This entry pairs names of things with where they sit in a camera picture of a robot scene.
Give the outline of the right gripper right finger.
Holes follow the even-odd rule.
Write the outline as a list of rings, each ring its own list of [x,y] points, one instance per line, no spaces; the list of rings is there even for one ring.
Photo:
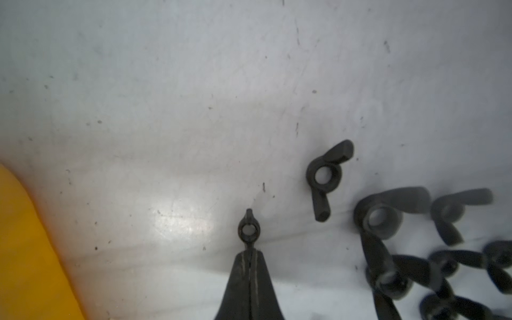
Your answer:
[[[265,257],[257,249],[250,259],[250,319],[284,320]]]

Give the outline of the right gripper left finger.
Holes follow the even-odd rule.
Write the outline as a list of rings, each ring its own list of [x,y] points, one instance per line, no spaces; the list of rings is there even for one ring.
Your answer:
[[[250,251],[235,256],[215,319],[250,319]]]

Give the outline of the black wing nut thirteenth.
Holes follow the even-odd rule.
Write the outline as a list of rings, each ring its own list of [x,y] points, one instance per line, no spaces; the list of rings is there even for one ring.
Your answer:
[[[343,176],[341,164],[349,161],[353,154],[354,144],[346,139],[308,165],[305,177],[311,188],[316,221],[325,222],[329,219],[331,207],[327,195],[338,188]]]

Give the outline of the yellow plastic storage tray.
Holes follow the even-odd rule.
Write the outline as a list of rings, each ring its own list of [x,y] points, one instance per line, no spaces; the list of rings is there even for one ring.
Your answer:
[[[29,193],[1,167],[1,318],[83,319]]]

